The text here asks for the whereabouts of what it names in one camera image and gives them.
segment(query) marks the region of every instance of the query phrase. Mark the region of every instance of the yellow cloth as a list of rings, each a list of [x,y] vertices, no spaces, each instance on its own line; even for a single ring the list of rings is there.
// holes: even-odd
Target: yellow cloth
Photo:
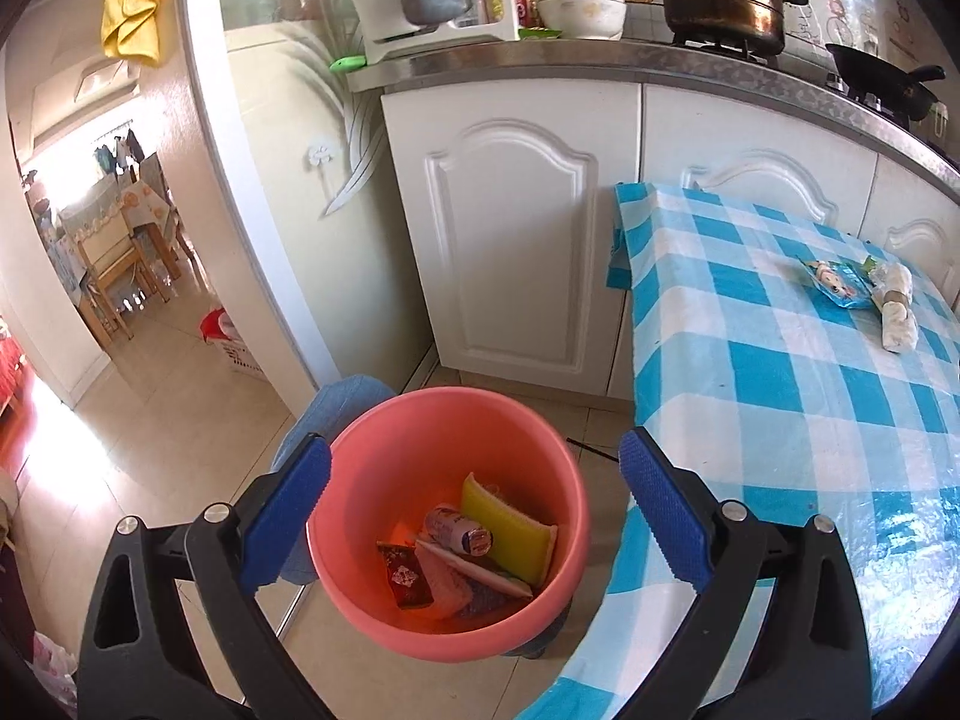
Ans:
[[[100,40],[107,56],[160,64],[157,4],[160,0],[104,0]]]

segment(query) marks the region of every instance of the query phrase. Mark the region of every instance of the green packet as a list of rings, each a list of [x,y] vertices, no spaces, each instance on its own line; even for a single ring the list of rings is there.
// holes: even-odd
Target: green packet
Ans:
[[[840,308],[871,308],[870,287],[853,263],[800,260],[813,284]]]

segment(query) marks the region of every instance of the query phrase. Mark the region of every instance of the silver screw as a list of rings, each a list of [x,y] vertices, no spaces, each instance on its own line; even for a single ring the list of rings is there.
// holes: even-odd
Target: silver screw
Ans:
[[[136,521],[136,517],[124,517],[117,523],[117,533],[121,533],[123,536],[129,536],[133,531],[136,531],[139,524],[140,523]]]
[[[739,501],[727,501],[720,507],[720,512],[733,522],[743,522],[747,518],[747,507]]]
[[[813,527],[821,533],[833,533],[837,528],[833,520],[827,517],[827,514],[817,514],[813,518]]]
[[[229,516],[230,507],[224,503],[215,503],[206,507],[206,511],[203,512],[203,519],[207,522],[223,522]]]

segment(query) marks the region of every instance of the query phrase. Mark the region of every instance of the sponge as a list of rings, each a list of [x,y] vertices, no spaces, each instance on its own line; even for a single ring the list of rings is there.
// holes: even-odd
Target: sponge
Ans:
[[[473,474],[464,480],[460,511],[493,534],[487,557],[533,587],[546,581],[557,543],[557,526],[542,525],[483,488]]]

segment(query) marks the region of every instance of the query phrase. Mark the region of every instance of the checkered tablecloth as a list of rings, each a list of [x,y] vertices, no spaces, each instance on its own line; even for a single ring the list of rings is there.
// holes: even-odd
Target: checkered tablecloth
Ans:
[[[634,305],[637,424],[673,464],[761,519],[824,512],[853,567],[874,705],[893,698],[960,596],[960,326],[915,269],[916,352],[880,345],[873,310],[819,293],[797,257],[888,254],[760,205],[617,188]],[[707,702],[736,686],[772,584],[760,583]],[[693,601],[631,501],[603,605],[523,720],[610,718]]]

